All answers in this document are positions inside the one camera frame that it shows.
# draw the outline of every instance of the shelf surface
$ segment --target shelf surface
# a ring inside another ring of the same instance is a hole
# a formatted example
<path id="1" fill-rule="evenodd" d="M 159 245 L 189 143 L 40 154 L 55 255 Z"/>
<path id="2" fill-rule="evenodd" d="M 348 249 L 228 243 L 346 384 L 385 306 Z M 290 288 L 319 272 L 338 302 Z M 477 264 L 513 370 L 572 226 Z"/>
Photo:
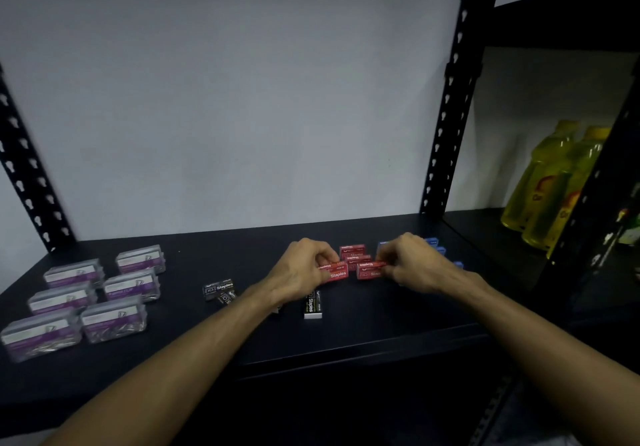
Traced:
<path id="1" fill-rule="evenodd" d="M 160 300 L 147 305 L 148 328 L 102 344 L 84 340 L 18 364 L 9 362 L 1 350 L 0 408 L 21 404 L 27 413 L 43 404 L 91 398 L 220 310 L 219 303 L 204 301 L 204 284 L 231 278 L 242 292 L 267 274 L 292 240 L 327 240 L 334 248 L 364 243 L 373 252 L 379 240 L 403 232 L 439 237 L 449 258 L 463 261 L 503 292 L 518 294 L 507 274 L 446 224 L 420 215 L 80 242 L 64 253 L 45 256 L 0 295 L 0 327 L 29 315 L 27 299 L 45 288 L 42 273 L 52 265 L 99 257 L 107 276 L 113 276 L 118 253 L 160 244 L 167 271 L 159 275 Z M 391 281 L 357 281 L 350 276 L 325 285 L 321 296 L 322 319 L 304 320 L 301 302 L 285 305 L 255 330 L 227 373 L 242 378 L 318 365 L 391 362 L 488 340 L 484 329 L 456 303 Z"/>
<path id="2" fill-rule="evenodd" d="M 640 52 L 636 0 L 519 0 L 495 7 L 486 45 Z"/>
<path id="3" fill-rule="evenodd" d="M 521 289 L 531 290 L 547 257 L 525 244 L 520 233 L 500 223 L 502 209 L 453 211 L 444 215 L 453 230 L 508 272 Z M 585 285 L 573 307 L 572 323 L 619 320 L 640 308 L 640 283 L 633 269 L 640 265 L 640 249 L 615 247 L 602 269 Z"/>

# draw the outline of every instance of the hand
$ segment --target hand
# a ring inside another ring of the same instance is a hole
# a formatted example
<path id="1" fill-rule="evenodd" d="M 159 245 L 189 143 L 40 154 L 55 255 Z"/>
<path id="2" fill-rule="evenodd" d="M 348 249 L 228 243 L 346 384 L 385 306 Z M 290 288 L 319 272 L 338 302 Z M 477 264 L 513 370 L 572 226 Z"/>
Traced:
<path id="1" fill-rule="evenodd" d="M 419 292 L 446 292 L 448 285 L 465 275 L 465 271 L 410 232 L 384 244 L 376 260 L 395 262 L 382 269 L 385 276 Z"/>
<path id="2" fill-rule="evenodd" d="M 307 239 L 292 242 L 265 279 L 277 305 L 301 299 L 326 283 L 329 271 L 318 266 L 340 258 L 326 242 Z"/>

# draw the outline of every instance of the yellow bottle cap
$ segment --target yellow bottle cap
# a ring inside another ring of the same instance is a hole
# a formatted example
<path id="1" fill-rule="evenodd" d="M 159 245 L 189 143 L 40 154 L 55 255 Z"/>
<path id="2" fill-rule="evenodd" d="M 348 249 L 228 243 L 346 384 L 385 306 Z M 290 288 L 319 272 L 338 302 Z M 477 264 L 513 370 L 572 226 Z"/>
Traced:
<path id="1" fill-rule="evenodd" d="M 580 122 L 569 119 L 561 119 L 556 124 L 556 131 L 575 131 L 578 129 Z"/>
<path id="2" fill-rule="evenodd" d="M 602 126 L 589 126 L 584 132 L 585 140 L 606 140 L 611 128 Z"/>

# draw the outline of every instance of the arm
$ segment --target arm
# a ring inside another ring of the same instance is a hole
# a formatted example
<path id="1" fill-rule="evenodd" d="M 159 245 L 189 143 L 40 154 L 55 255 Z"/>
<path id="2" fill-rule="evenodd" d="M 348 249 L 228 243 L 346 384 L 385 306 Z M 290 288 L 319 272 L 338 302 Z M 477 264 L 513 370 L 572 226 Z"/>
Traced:
<path id="1" fill-rule="evenodd" d="M 640 444 L 640 376 L 458 269 L 404 234 L 380 249 L 385 273 L 419 292 L 441 292 L 473 313 L 576 432 L 602 446 Z"/>
<path id="2" fill-rule="evenodd" d="M 43 446 L 169 444 L 262 320 L 328 280 L 317 264 L 338 260 L 326 242 L 292 242 L 263 281 L 96 395 Z"/>

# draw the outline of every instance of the person's left hand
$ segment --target person's left hand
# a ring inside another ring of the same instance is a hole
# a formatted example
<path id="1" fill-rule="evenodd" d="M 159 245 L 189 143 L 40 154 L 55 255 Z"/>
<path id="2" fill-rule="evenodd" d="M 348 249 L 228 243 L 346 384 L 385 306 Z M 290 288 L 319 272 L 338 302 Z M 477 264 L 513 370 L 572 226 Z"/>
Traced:
<path id="1" fill-rule="evenodd" d="M 337 253 L 326 242 L 304 239 L 294 241 L 273 266 L 264 285 L 273 293 L 278 305 L 301 299 L 326 283 L 329 271 L 318 266 L 338 262 Z"/>

